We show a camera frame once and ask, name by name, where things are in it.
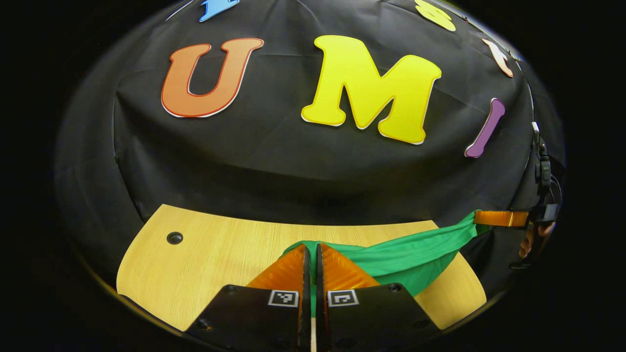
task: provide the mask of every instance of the light orange letter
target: light orange letter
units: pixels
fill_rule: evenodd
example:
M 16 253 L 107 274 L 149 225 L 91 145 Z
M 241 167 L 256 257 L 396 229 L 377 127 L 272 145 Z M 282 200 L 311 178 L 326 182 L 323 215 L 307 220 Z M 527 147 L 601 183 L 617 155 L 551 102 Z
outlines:
M 176 50 L 170 57 L 172 65 L 161 92 L 161 104 L 164 109 L 177 117 L 207 117 L 226 109 L 239 92 L 250 53 L 261 46 L 263 41 L 257 38 L 225 42 L 222 49 L 226 51 L 226 58 L 220 78 L 215 88 L 204 95 L 190 92 L 189 82 L 198 59 L 208 53 L 211 46 L 198 44 Z

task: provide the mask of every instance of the yellow letter m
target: yellow letter m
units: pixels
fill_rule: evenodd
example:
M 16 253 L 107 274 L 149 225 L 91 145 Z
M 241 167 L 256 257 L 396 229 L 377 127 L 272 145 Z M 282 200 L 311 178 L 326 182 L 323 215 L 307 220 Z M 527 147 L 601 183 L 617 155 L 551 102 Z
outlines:
M 358 39 L 321 36 L 315 45 L 324 51 L 324 60 L 313 104 L 302 109 L 305 121 L 343 124 L 346 113 L 339 102 L 345 86 L 358 128 L 367 128 L 393 100 L 389 116 L 378 123 L 378 131 L 407 143 L 424 142 L 426 107 L 434 81 L 441 77 L 434 63 L 407 55 L 381 77 L 365 44 Z

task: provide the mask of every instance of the green fabric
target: green fabric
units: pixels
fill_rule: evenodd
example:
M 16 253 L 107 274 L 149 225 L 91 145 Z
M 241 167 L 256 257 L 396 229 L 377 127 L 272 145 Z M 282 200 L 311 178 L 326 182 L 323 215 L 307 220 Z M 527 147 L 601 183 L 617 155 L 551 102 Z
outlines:
M 474 224 L 475 211 L 456 225 L 419 232 L 371 247 L 331 244 L 380 284 L 398 282 L 411 293 L 419 294 L 452 262 L 456 253 L 479 233 L 488 231 Z M 317 282 L 317 245 L 321 241 L 300 241 L 287 248 L 283 255 L 304 244 L 310 252 L 311 314 L 315 316 Z

